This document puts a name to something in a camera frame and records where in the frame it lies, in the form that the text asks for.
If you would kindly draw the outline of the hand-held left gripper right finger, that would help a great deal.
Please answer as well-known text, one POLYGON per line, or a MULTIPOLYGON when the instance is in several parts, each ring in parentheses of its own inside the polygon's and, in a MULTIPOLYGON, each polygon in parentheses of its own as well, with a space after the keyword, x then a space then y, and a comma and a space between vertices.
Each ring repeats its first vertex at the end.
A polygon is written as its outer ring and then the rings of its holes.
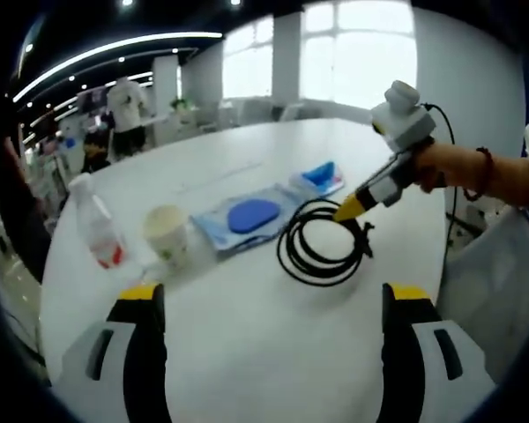
POLYGON ((494 390, 481 348, 418 286, 383 285, 382 422, 462 422, 494 390))

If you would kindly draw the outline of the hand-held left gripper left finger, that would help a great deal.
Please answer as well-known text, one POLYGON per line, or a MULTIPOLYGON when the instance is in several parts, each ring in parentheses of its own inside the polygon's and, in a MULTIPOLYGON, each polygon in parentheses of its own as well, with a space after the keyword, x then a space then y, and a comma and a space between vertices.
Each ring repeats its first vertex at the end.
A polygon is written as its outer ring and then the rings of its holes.
POLYGON ((169 422, 164 286, 120 293, 68 348, 53 392, 81 422, 169 422))

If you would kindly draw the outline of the person's right hand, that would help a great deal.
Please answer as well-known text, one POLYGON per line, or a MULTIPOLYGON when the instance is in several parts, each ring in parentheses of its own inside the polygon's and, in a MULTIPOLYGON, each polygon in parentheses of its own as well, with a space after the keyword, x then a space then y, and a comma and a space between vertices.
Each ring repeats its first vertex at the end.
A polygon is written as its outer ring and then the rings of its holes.
POLYGON ((462 187, 468 150, 456 145, 433 143, 414 154, 415 183, 425 193, 434 189, 462 187))

